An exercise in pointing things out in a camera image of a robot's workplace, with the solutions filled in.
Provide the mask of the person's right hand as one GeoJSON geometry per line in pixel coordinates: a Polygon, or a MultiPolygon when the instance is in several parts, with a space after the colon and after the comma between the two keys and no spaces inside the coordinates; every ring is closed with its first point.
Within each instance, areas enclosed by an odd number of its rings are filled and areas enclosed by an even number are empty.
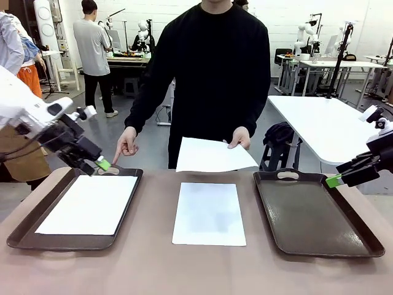
{"type": "Polygon", "coordinates": [[[136,145],[137,133],[134,127],[127,127],[121,134],[115,151],[115,156],[112,161],[113,164],[118,162],[121,155],[125,157],[133,156],[138,151],[138,146],[136,145]]]}

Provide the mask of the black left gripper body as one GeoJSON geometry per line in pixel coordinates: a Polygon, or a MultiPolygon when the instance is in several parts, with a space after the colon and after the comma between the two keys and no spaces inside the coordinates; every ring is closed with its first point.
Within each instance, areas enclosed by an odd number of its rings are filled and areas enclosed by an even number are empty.
{"type": "Polygon", "coordinates": [[[39,136],[39,143],[51,152],[62,151],[76,143],[83,128],[70,117],[60,117],[39,136]]]}

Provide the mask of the person's left hand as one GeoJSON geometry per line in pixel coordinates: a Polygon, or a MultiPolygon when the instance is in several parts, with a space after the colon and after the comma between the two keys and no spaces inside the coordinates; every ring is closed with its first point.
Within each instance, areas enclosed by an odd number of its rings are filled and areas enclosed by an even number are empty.
{"type": "Polygon", "coordinates": [[[228,148],[233,149],[238,145],[242,146],[245,150],[248,150],[251,146],[251,137],[245,127],[238,127],[234,130],[233,138],[228,148]]]}

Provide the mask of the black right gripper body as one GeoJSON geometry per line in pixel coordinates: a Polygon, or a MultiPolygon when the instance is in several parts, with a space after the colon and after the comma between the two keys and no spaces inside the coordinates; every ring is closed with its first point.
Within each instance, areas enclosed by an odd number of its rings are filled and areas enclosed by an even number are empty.
{"type": "Polygon", "coordinates": [[[377,172],[387,170],[392,173],[392,145],[370,143],[370,151],[374,155],[374,168],[377,172]]]}

